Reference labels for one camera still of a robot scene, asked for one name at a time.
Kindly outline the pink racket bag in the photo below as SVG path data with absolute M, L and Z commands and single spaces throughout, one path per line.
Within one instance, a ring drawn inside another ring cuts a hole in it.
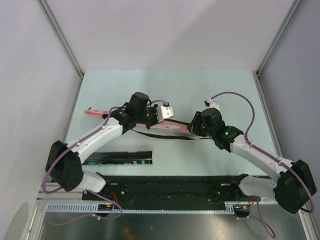
M 152 126 L 150 129 L 147 129 L 144 124 L 138 123 L 136 127 L 133 129 L 138 133 L 155 135 L 158 136 L 173 136 L 175 138 L 186 137 L 188 139 L 208 139 L 208 137 L 197 136 L 190 133 L 187 129 L 187 125 L 177 122 L 173 119 L 166 119 L 163 122 Z

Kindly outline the black shuttlecock tube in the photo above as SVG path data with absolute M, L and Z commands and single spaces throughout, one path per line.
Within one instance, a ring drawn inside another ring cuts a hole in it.
M 94 152 L 83 163 L 83 165 L 152 165 L 153 152 Z

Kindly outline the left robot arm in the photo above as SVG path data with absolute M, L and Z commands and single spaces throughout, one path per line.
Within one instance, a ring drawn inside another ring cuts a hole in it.
M 148 95 L 135 92 L 122 106 L 111 107 L 105 120 L 85 135 L 68 143 L 60 140 L 51 146 L 45 166 L 42 190 L 47 190 L 48 178 L 59 184 L 59 188 L 70 192 L 75 188 L 91 191 L 100 200 L 110 196 L 111 188 L 99 173 L 83 170 L 83 163 L 96 150 L 111 140 L 124 135 L 137 124 L 150 128 L 163 120 L 161 114 L 166 106 L 152 102 Z

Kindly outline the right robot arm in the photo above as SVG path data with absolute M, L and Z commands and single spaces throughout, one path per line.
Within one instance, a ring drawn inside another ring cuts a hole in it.
M 306 162 L 294 162 L 255 145 L 240 129 L 226 125 L 216 108 L 196 112 L 187 129 L 198 137 L 211 138 L 219 149 L 242 157 L 267 174 L 267 178 L 242 174 L 239 183 L 230 188 L 231 196 L 237 201 L 247 196 L 262 197 L 295 214 L 317 192 Z

